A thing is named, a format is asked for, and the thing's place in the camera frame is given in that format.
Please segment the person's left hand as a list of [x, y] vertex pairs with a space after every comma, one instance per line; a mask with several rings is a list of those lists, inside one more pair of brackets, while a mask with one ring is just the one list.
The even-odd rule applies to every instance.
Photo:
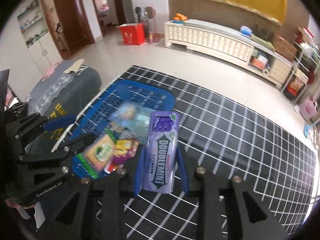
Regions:
[[27, 206], [27, 207], [20, 206], [20, 204], [18, 204], [16, 202], [16, 199], [14, 199], [14, 198], [7, 198], [5, 200], [5, 203], [7, 204], [8, 207], [15, 208], [15, 209], [19, 209], [19, 208], [30, 209], [30, 208], [33, 208], [35, 206], [35, 204], [33, 204], [31, 206]]

